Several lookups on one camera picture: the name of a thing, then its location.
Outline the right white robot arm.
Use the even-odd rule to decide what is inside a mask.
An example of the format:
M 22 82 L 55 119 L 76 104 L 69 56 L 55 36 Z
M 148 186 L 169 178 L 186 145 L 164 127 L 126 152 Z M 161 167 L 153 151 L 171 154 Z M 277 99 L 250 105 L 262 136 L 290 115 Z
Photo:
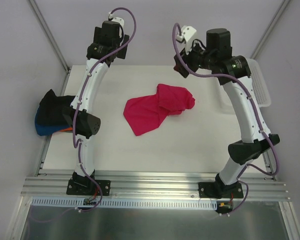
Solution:
M 197 39 L 192 26 L 181 27 L 175 23 L 172 30 L 175 50 L 174 70 L 184 78 L 198 74 L 198 69 L 209 70 L 210 78 L 217 78 L 228 95 L 236 115 L 241 139 L 228 146 L 229 159 L 213 183 L 203 188 L 203 193 L 220 199 L 232 193 L 247 167 L 257 168 L 253 160 L 264 152 L 275 151 L 280 142 L 278 134 L 271 133 L 264 122 L 253 89 L 251 70 L 245 57 L 232 54 L 231 33 L 225 28 L 206 32 L 206 43 Z

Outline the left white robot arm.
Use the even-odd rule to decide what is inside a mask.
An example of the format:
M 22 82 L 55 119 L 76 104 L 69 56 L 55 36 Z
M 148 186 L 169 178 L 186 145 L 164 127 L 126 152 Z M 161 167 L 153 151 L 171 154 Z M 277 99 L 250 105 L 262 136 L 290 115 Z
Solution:
M 124 33 L 124 20 L 115 17 L 106 20 L 101 27 L 95 27 L 92 44 L 87 48 L 85 72 L 78 93 L 69 106 L 62 109 L 62 115 L 72 127 L 73 146 L 78 150 L 78 161 L 70 184 L 77 186 L 83 194 L 94 191 L 94 141 L 100 129 L 101 120 L 92 114 L 93 104 L 100 84 L 111 63 L 124 59 L 129 35 Z

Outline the pink t shirt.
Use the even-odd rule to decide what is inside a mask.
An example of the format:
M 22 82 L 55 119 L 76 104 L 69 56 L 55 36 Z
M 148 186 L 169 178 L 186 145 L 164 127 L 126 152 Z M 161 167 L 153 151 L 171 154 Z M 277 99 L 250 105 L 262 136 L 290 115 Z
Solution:
M 166 117 L 178 116 L 195 106 L 195 98 L 184 87 L 160 83 L 153 95 L 129 99 L 123 116 L 136 136 L 160 127 Z

